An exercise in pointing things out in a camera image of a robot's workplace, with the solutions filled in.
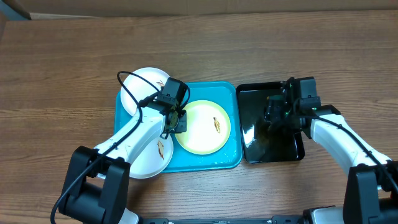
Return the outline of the yellow-rimmed plate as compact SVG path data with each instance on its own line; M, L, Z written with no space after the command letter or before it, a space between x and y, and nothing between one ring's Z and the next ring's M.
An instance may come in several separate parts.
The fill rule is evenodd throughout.
M187 131L176 134L177 142L188 152L207 155L220 150L231 134L231 121L226 111L218 104L208 100L196 100L185 107L187 112ZM213 118L221 125L217 133Z

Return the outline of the yellow sponge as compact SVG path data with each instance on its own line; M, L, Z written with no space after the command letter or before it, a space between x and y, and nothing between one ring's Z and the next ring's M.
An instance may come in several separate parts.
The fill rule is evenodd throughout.
M265 124L262 128L262 137L266 139L273 139L279 135L280 128L274 124Z

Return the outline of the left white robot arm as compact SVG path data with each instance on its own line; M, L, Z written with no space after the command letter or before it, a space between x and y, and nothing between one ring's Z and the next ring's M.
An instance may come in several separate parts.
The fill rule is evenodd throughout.
M82 223L140 223L126 207L131 165L151 141L181 133L185 126L183 106L154 100L105 142L93 149L78 147L50 221L60 212Z

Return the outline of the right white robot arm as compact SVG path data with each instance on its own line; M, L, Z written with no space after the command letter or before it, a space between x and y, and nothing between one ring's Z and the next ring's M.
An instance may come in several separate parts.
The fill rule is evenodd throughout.
M356 134L332 105L322 105L313 77L281 82L264 109L270 138L304 133L347 175L343 206L305 210L298 223L397 223L397 162Z

